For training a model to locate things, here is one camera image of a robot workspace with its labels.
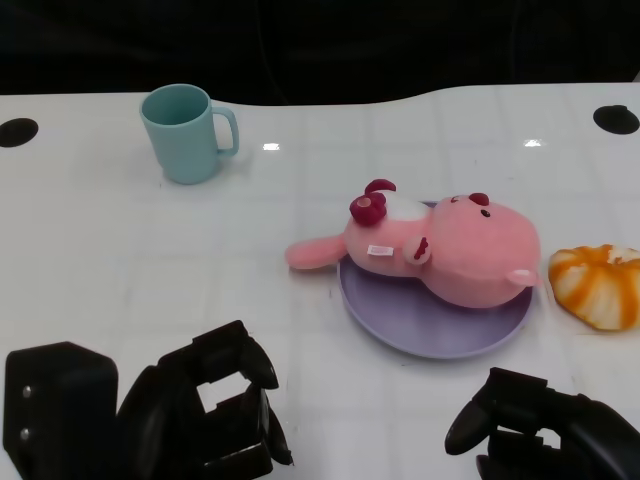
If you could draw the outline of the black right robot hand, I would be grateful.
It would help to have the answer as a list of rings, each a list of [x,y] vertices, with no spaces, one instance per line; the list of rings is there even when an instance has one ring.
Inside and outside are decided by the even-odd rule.
[[[482,479],[639,477],[639,431],[617,411],[497,367],[455,418],[444,448],[461,455],[483,441]]]

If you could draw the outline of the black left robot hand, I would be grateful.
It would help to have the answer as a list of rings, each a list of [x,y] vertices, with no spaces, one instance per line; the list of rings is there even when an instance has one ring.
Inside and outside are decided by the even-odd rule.
[[[256,479],[292,453],[274,367],[244,324],[202,334],[119,398],[114,361],[70,342],[5,363],[3,446],[24,479]]]

